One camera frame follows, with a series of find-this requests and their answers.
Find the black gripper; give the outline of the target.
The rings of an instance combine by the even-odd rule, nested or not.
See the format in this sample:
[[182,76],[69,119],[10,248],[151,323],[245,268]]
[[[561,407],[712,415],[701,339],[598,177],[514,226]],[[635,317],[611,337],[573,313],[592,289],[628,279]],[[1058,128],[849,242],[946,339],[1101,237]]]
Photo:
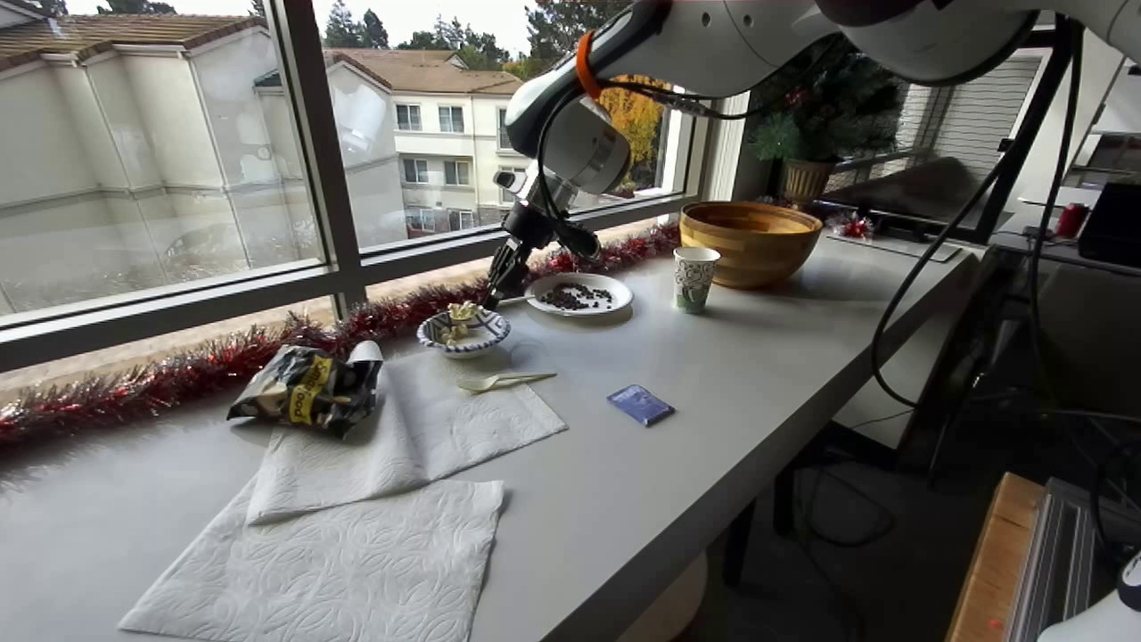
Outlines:
[[547,175],[514,177],[499,170],[497,183],[514,188],[514,211],[502,220],[505,242],[492,255],[485,305],[526,296],[536,281],[529,258],[549,242],[561,242],[573,258],[592,258],[598,251],[598,237],[568,217]]

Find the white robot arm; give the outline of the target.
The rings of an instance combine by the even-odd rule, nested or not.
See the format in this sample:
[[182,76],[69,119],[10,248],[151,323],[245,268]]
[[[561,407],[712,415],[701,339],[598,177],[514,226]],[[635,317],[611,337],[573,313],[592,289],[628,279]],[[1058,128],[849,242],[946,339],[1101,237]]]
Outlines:
[[684,110],[735,95],[794,54],[842,36],[886,73],[921,86],[966,82],[1010,59],[1033,17],[1081,22],[1129,62],[1141,59],[1141,0],[632,0],[598,32],[584,32],[549,73],[529,79],[505,107],[505,138],[533,175],[492,255],[497,301],[522,296],[529,258],[549,242],[592,258],[598,240],[568,220],[549,183],[611,193],[632,149],[596,95],[621,76],[649,76]]

